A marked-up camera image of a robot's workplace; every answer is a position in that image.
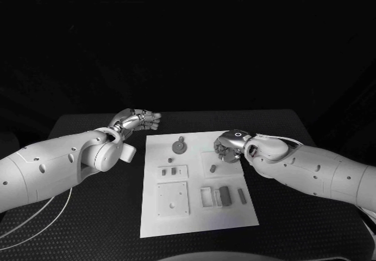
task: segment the dark background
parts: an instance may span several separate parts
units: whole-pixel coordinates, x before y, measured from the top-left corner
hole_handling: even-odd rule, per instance
[[[318,147],[376,165],[371,4],[92,3],[1,9],[0,132],[20,146],[63,114],[289,108]]]

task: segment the white paper sheet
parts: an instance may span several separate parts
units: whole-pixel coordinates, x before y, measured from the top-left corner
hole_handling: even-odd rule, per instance
[[[141,238],[257,225],[240,163],[224,163],[214,153],[204,153],[213,152],[213,142],[223,132],[224,130],[146,136]],[[181,155],[171,149],[180,136],[187,145],[187,150]],[[217,166],[214,175],[207,172],[208,164]],[[158,178],[159,167],[182,165],[188,170],[187,179],[161,180]],[[174,182],[185,182],[188,215],[158,217],[157,184]],[[216,206],[201,208],[200,188],[210,187],[213,202],[216,202],[213,192],[223,186],[229,187],[231,205],[221,208]],[[246,204],[240,203],[237,194],[240,188]]]

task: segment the fabric surface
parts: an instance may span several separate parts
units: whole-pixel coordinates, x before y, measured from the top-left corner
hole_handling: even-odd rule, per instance
[[[64,115],[50,138],[105,127],[115,114]],[[237,251],[282,260],[371,258],[374,243],[352,205],[288,188],[240,164],[259,226],[139,239],[145,136],[240,129],[286,136],[314,146],[292,110],[191,111],[162,113],[157,131],[138,131],[126,140],[136,148],[132,162],[73,187],[66,210],[47,230],[23,245],[0,251],[0,260],[158,260],[200,251]],[[27,225],[4,239],[7,247],[35,234],[56,217],[69,191],[56,196]],[[10,210],[0,234],[38,210],[43,202]]]

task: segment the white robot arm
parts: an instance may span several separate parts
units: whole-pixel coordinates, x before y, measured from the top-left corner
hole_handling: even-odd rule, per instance
[[[157,129],[159,114],[125,109],[105,128],[41,141],[0,160],[0,213],[41,201],[131,162],[135,148],[122,143],[132,131]]]
[[[243,154],[257,174],[299,192],[376,212],[376,167],[296,141],[289,146],[279,138],[290,140],[230,130],[213,146],[223,161],[233,163]]]

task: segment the table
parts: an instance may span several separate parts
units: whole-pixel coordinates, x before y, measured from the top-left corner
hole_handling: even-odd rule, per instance
[[[105,127],[113,114],[64,115],[48,138]],[[355,207],[295,191],[240,164],[259,226],[139,239],[145,136],[240,129],[286,136],[314,146],[292,110],[185,111],[162,113],[157,131],[138,131],[126,140],[136,148],[131,164],[119,161],[106,173],[73,187],[69,205],[47,230],[23,245],[0,252],[0,260],[158,260],[200,251],[239,251],[283,260],[344,257],[371,259],[374,243]],[[56,196],[40,215],[5,239],[0,248],[35,234],[56,217],[67,192]],[[43,206],[5,213],[0,234]]]

